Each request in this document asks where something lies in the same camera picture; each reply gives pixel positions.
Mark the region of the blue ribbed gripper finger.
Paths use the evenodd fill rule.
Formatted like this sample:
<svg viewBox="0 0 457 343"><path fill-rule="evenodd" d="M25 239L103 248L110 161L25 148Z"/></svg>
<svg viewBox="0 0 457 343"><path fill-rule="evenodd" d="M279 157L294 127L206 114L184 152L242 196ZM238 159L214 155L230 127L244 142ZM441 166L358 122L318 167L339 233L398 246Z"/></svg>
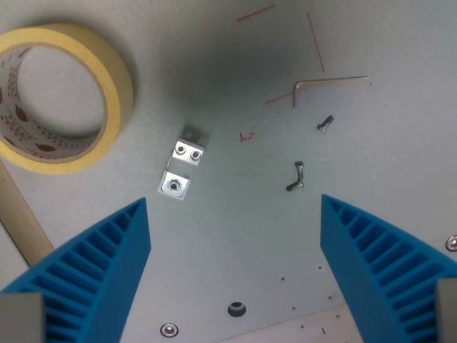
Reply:
<svg viewBox="0 0 457 343"><path fill-rule="evenodd" d="M436 282L456 276L454 260L329 195L320 246L364 342L437 342Z"/></svg>
<svg viewBox="0 0 457 343"><path fill-rule="evenodd" d="M120 342L150 251L140 198L68 240L2 293L43 297L46 342Z"/></svg>

